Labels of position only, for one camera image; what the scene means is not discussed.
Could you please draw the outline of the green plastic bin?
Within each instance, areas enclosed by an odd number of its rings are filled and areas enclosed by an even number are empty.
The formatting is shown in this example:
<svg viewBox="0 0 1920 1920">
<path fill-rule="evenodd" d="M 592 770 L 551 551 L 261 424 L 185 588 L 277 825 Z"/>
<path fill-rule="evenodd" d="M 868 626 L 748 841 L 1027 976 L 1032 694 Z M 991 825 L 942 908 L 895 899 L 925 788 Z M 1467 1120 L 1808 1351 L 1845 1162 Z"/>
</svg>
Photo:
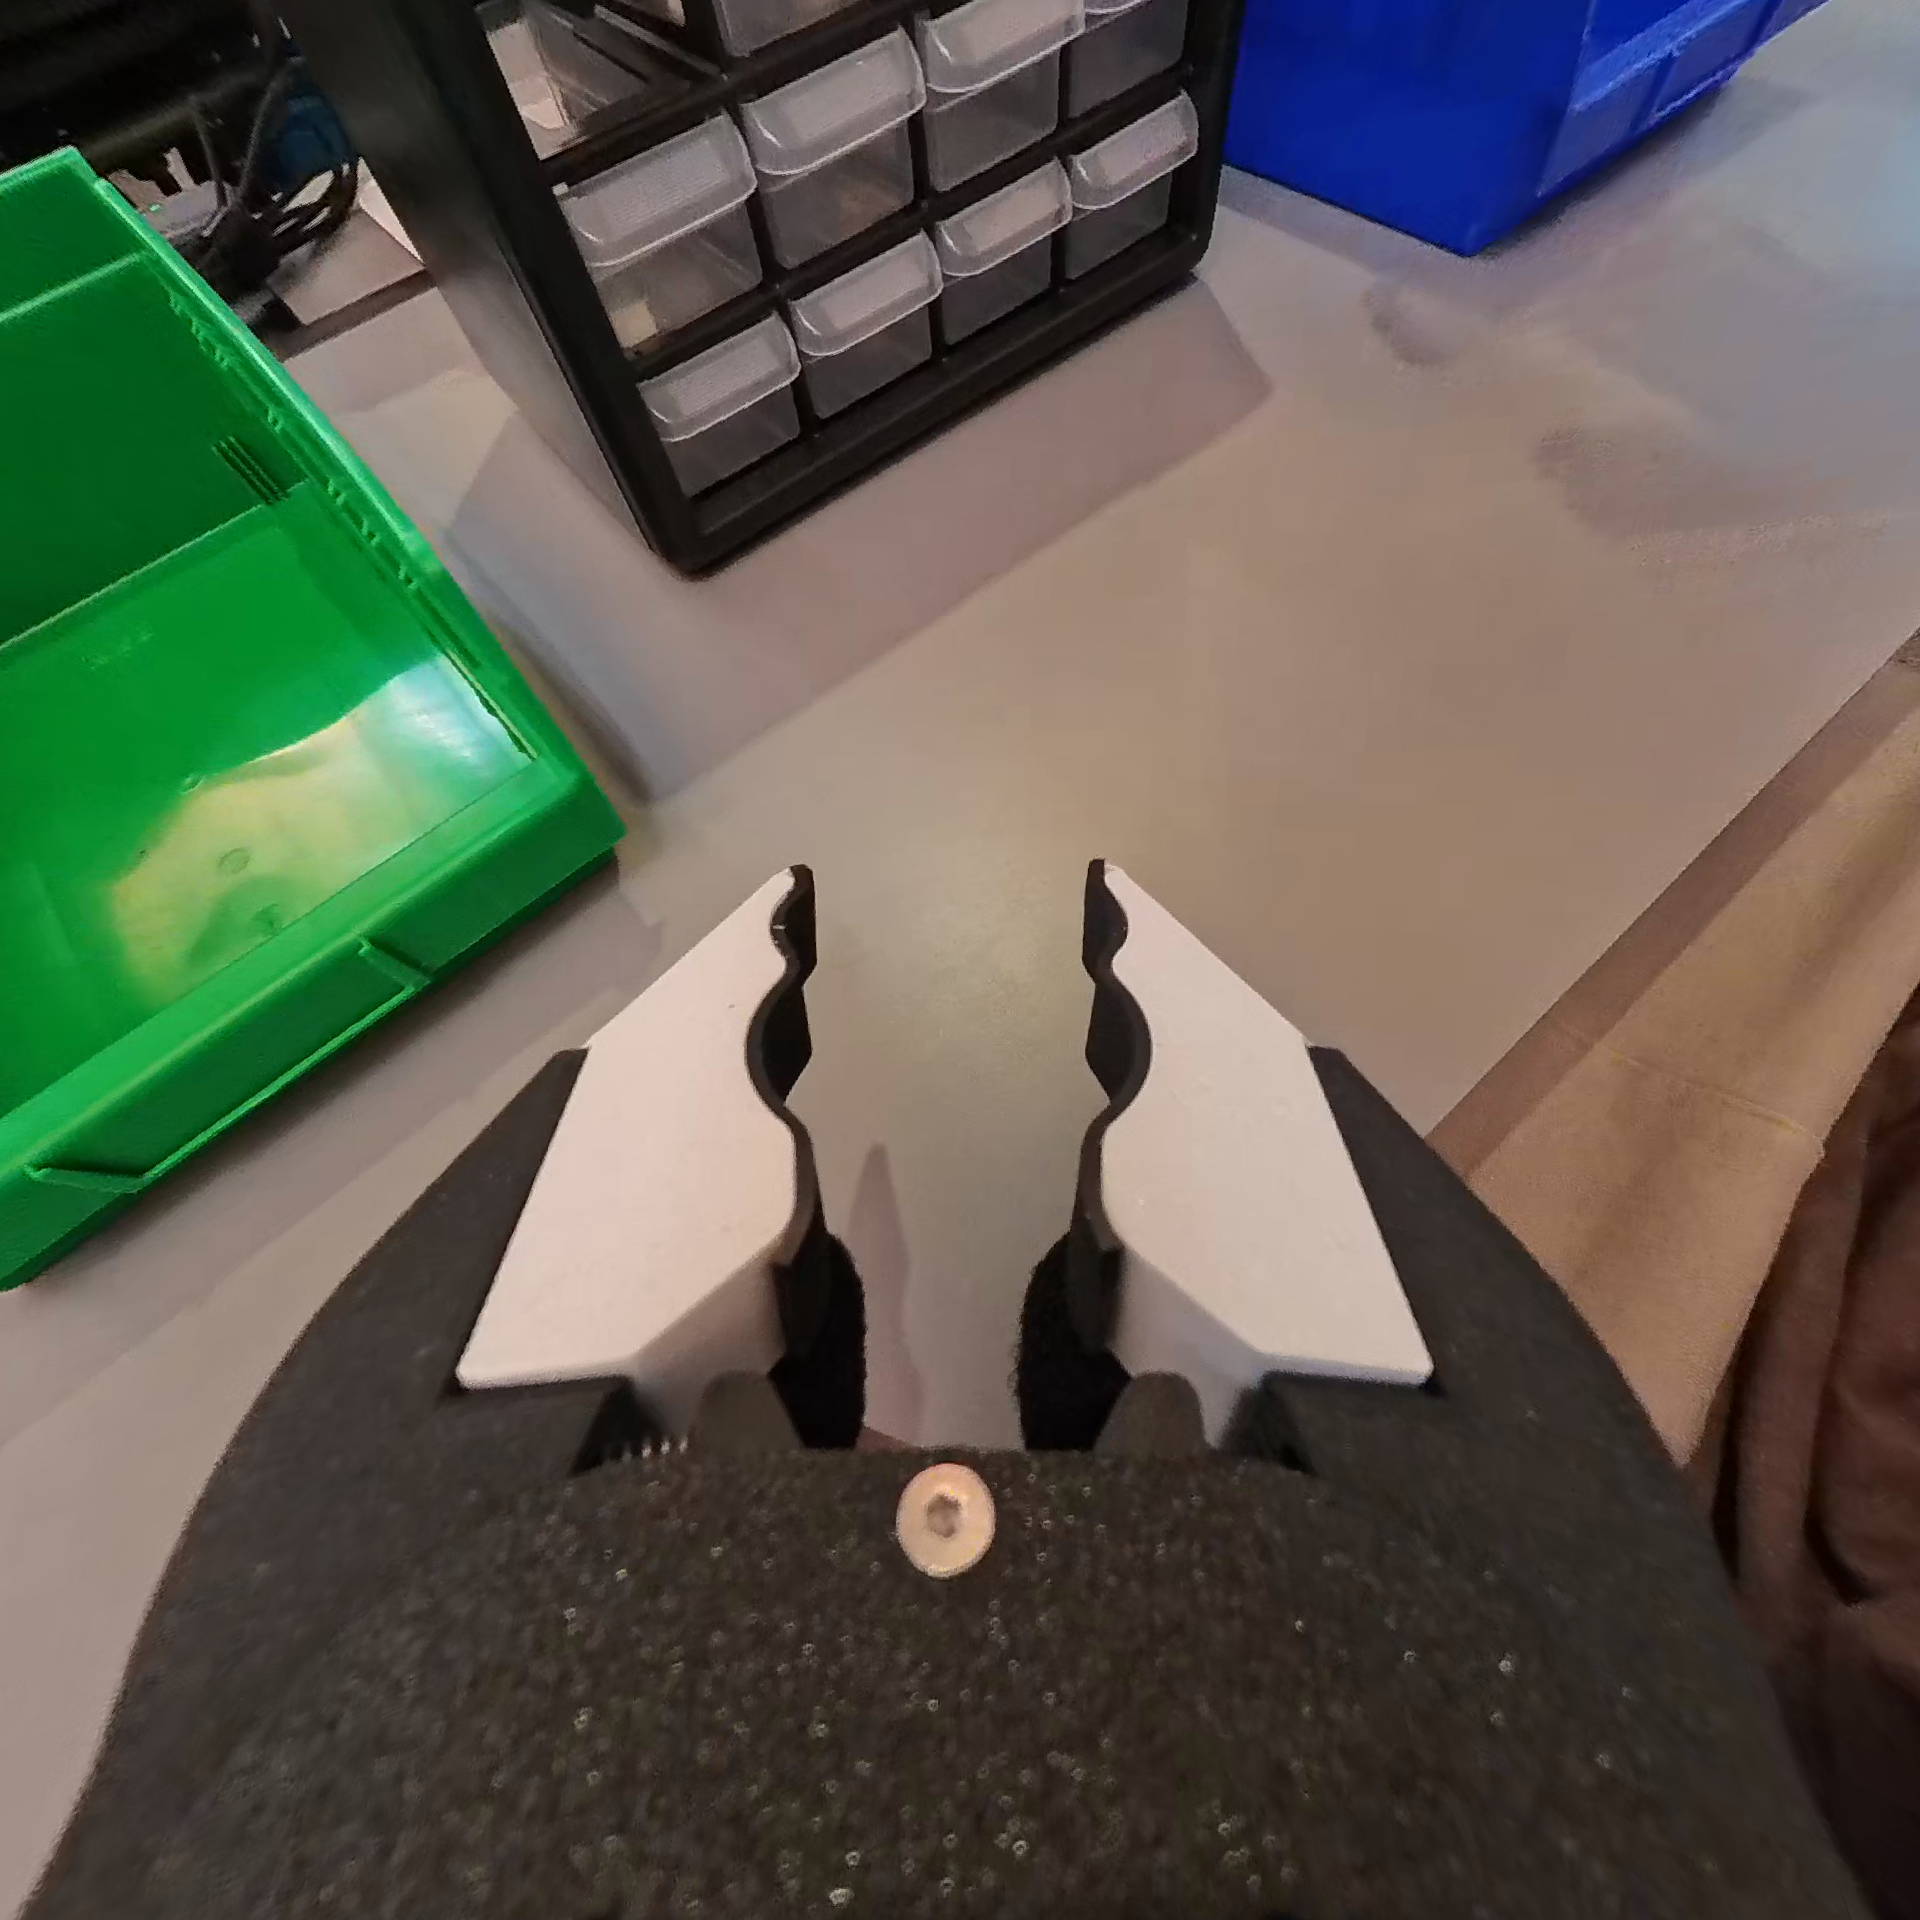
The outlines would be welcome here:
<svg viewBox="0 0 1920 1920">
<path fill-rule="evenodd" d="M 3 190 L 3 1284 L 613 861 L 414 523 L 72 149 Z"/>
</svg>

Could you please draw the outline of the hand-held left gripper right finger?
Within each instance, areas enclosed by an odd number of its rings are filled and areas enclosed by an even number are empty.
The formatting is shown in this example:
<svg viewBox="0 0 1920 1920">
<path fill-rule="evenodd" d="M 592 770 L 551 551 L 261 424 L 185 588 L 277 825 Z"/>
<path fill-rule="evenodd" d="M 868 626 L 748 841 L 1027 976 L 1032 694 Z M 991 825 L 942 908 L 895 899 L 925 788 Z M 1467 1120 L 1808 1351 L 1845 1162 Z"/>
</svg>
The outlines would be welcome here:
<svg viewBox="0 0 1920 1920">
<path fill-rule="evenodd" d="M 1236 1408 L 1271 1376 L 1425 1387 L 1435 1359 L 1314 1048 L 1124 867 L 1089 866 L 1078 1331 Z"/>
</svg>

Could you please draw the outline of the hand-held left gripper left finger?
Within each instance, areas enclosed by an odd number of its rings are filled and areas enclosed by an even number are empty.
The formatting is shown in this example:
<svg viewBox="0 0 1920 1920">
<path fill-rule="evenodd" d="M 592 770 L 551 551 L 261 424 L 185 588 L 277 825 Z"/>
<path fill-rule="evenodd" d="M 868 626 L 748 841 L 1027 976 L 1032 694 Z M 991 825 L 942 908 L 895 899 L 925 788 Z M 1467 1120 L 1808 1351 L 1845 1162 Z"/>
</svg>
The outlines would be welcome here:
<svg viewBox="0 0 1920 1920">
<path fill-rule="evenodd" d="M 586 1044 L 456 1362 L 463 1389 L 709 1382 L 801 1359 L 827 1222 L 795 1089 L 812 1058 L 817 887 L 782 867 Z"/>
</svg>

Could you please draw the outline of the brown jacket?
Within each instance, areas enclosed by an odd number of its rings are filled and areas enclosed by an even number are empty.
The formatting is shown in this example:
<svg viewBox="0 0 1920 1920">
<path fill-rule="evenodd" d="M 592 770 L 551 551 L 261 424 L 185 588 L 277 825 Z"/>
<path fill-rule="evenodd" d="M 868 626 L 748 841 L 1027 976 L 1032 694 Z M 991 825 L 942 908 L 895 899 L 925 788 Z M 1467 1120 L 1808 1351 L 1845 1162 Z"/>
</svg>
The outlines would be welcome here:
<svg viewBox="0 0 1920 1920">
<path fill-rule="evenodd" d="M 1800 1187 L 1695 1464 L 1839 1850 L 1876 1915 L 1917 1915 L 1917 997 Z"/>
</svg>

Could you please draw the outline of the blue plastic bin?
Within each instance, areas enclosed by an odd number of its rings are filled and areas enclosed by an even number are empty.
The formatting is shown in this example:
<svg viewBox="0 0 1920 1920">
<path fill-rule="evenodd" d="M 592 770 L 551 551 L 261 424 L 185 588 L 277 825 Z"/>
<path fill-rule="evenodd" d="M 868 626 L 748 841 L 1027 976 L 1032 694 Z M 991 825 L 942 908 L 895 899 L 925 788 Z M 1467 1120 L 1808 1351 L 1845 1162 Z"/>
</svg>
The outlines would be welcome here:
<svg viewBox="0 0 1920 1920">
<path fill-rule="evenodd" d="M 1710 100 L 1812 2 L 1253 2 L 1245 174 L 1472 257 Z"/>
</svg>

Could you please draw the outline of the black drawer cabinet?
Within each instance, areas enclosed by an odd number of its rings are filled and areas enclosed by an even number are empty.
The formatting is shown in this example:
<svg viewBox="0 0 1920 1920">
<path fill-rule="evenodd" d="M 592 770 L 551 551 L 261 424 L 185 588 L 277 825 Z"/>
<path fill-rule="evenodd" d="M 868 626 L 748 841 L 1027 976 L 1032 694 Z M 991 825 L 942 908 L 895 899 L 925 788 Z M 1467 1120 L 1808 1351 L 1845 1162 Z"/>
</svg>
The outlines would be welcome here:
<svg viewBox="0 0 1920 1920">
<path fill-rule="evenodd" d="M 478 3 L 286 3 L 284 17 L 468 343 L 541 438 L 653 551 L 698 577 L 1151 308 L 1213 238 L 1245 3 L 1190 3 L 1188 85 L 1204 131 L 1169 228 L 1068 291 L 953 348 L 721 490 L 684 496 L 645 417 L 647 367 L 616 346 L 555 198 L 574 165 L 683 129 L 691 96 L 541 159 L 477 22 Z"/>
</svg>

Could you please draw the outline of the set of small clear drawers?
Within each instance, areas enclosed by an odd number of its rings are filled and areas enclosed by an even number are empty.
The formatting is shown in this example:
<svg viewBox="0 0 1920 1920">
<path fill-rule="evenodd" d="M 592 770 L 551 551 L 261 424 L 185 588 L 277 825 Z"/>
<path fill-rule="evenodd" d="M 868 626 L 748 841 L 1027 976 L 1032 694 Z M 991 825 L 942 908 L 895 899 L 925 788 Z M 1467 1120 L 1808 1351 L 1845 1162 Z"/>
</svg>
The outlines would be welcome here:
<svg viewBox="0 0 1920 1920">
<path fill-rule="evenodd" d="M 1204 122 L 1190 3 L 478 3 L 639 406 L 698 499 L 1141 252 Z"/>
</svg>

